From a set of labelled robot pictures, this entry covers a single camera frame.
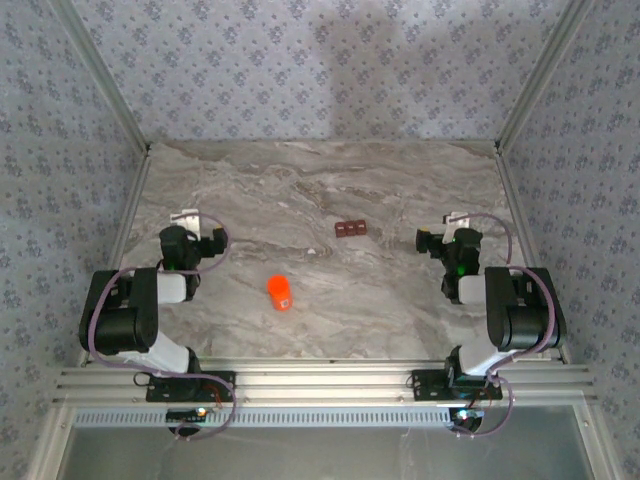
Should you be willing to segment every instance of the floral wallpaper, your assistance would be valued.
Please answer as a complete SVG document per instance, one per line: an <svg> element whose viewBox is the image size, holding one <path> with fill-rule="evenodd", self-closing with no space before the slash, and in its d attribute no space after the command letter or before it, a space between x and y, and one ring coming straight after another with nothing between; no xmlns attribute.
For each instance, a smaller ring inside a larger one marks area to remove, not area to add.
<svg viewBox="0 0 640 480"><path fill-rule="evenodd" d="M4 0L0 20L0 478L17 479L140 156L46 1Z"/></svg>
<svg viewBox="0 0 640 480"><path fill-rule="evenodd" d="M602 0L508 153L559 283L574 360L594 365L640 478L640 4Z"/></svg>
<svg viewBox="0 0 640 480"><path fill-rule="evenodd" d="M567 0L74 0L161 139L498 136Z"/></svg>

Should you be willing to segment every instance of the marble table surface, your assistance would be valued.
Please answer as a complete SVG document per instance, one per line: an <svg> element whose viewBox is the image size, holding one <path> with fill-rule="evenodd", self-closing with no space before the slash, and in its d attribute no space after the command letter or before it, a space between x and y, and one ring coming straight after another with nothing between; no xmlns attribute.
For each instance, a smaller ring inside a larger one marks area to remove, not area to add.
<svg viewBox="0 0 640 480"><path fill-rule="evenodd" d="M123 266L155 265L159 231L185 208L217 216L233 238L227 261L203 276L193 301L160 306L161 329L199 355L442 359L486 334L484 307L445 299L444 268L414 246L417 227L442 232L451 211L490 212L512 225L486 150L188 142L153 145L150 159ZM335 237L335 222L356 219L366 220L367 236ZM484 233L481 265L503 265L501 227L471 225ZM522 264L514 240L514 264ZM274 274L291 283L294 306L284 313L266 293Z"/></svg>

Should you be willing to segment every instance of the cable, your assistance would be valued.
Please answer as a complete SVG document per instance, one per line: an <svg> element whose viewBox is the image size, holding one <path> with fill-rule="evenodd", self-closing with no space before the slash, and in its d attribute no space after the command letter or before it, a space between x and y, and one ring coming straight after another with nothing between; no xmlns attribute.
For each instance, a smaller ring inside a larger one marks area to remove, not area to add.
<svg viewBox="0 0 640 480"><path fill-rule="evenodd" d="M507 234L507 265L509 265L511 263L511 256L513 253L513 239L511 238L511 230L509 230L509 227L507 226L507 224L504 222L504 220L502 220L499 217L496 217L495 215L492 215L490 213L469 213L468 215L462 215L461 217L456 217L456 218L450 218L449 221L450 222L457 222L458 220L466 220L467 218L478 218L478 217L483 217L483 218L491 218L493 220L495 220L496 222L498 222L502 228L504 228L505 233Z"/></svg>
<svg viewBox="0 0 640 480"><path fill-rule="evenodd" d="M488 435L492 435L494 433L499 432L500 430L502 430L502 428L505 426L505 424L511 417L511 411L513 410L513 402L514 402L513 390L511 388L511 384L504 377L500 377L496 373L497 370L501 367L504 367L505 365L515 362L516 359L523 357L524 355L529 355L530 353L538 353L547 345L547 343L551 339L551 336L553 335L553 330L555 329L555 326L556 326L556 307L553 303L553 297L551 296L551 292L549 291L549 288L544 284L542 279L537 274L535 274L533 271L531 271L526 267L519 267L519 266L512 265L512 266L509 266L509 269L518 270L528 275L534 282L536 282L536 284L542 291L542 294L544 295L545 301L547 302L547 309L549 310L549 321L547 323L547 330L544 332L542 339L538 343L536 343L533 347L523 352L516 352L513 355L509 355L508 357L498 360L496 363L494 363L487 369L487 380L489 380L492 383L496 383L496 382L504 383L505 386L507 387L507 391L509 392L509 404L507 406L507 414L500 421L500 423L498 423L498 425L496 425L490 430L487 430L486 432L473 433L462 427L452 428L453 431L462 433L465 436L470 436L472 438L486 437Z"/></svg>
<svg viewBox="0 0 640 480"><path fill-rule="evenodd" d="M213 217L212 215L207 215L204 213L197 213L197 214L186 214L186 215L180 215L178 217L174 217L174 219L176 218L184 218L184 217L189 217L189 216L193 216L193 215L199 215L203 218L208 218L210 220L213 220L214 222L217 222L225 231L225 233L227 234L227 248L225 249L224 253L222 254L222 257L215 262L213 265L203 268L202 270L185 270L185 271L175 271L172 270L170 273L181 273L183 275L198 275L199 273L206 273L206 272L210 272L211 270L213 270L214 268L216 268L218 265L220 265L228 256L229 253L229 247L231 246L231 237L229 235L229 231L226 229L226 227L222 224L222 222L220 222L218 219L216 219L215 217ZM236 392L233 390L233 385L231 385L230 383L226 382L225 380L223 380L220 377L217 377L215 375L209 375L206 373L179 373L179 372L171 372L171 371L167 371L167 370L160 370L160 369L155 369L155 368L150 368L147 367L145 365L138 365L136 363L114 363L114 362L109 362L108 360L105 360L96 350L96 330L98 327L98 318L100 317L100 312L102 311L102 307L104 307L104 304L107 300L107 297L109 296L109 294L111 293L111 289L115 286L116 282L118 281L118 279L120 277L122 277L123 275L133 272L135 271L136 268L135 267L127 267L124 268L118 272L115 273L115 275L113 277L111 277L109 279L109 281L107 282L107 284L104 287L104 290L102 291L102 293L100 294L100 298L98 299L98 302L96 303L96 308L93 311L93 314L91 315L91 320L89 321L89 353L91 354L91 356L95 359L95 361L97 363L99 363L100 365L103 365L105 367L109 367L109 368L119 368L119 369L126 369L126 370L137 370L138 372L144 372L144 373L148 373L150 375L154 375L154 376L165 376L165 377L172 377L172 378L202 378L205 380L211 380L213 382L218 383L219 385L222 385L224 388L226 388L232 398L232 405L231 405L231 412L229 414L229 417L224 421L224 423L222 425L220 425L219 427L213 428L211 429L211 431L207 432L207 433L202 433L196 436L192 436L192 437L186 437L185 440L186 441L192 441L192 440L204 440L205 438L210 438L213 437L214 435L217 435L220 432L223 432L224 430L226 430L227 428L229 428L229 425L231 424L231 422L233 421L233 419L235 418L236 415L236 408L238 406L238 399L236 397ZM191 425L191 424L187 424L187 423L183 423L181 425L179 425L176 428L175 434L179 435L179 432L182 428L185 428L187 426L195 426L196 428L200 429L201 427L197 426L197 425Z"/></svg>

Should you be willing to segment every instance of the orange cylinder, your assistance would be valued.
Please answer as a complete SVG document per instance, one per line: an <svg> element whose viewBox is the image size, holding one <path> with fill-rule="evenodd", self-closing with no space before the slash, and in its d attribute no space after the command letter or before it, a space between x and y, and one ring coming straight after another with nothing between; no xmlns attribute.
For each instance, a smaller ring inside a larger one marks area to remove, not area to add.
<svg viewBox="0 0 640 480"><path fill-rule="evenodd" d="M289 288L289 280L284 275L274 275L267 282L267 291L271 295L273 308L284 312L289 310L293 305L291 298L291 289Z"/></svg>

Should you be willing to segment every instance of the glass panel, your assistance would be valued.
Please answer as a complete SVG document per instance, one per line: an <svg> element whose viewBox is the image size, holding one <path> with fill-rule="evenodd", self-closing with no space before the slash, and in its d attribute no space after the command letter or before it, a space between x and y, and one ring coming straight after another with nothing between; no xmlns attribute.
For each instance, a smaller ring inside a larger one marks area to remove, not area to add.
<svg viewBox="0 0 640 480"><path fill-rule="evenodd" d="M486 426L504 409L489 411ZM164 429L76 429L62 480L592 478L570 407L517 408L495 436L445 429L232 429L177 442Z"/></svg>

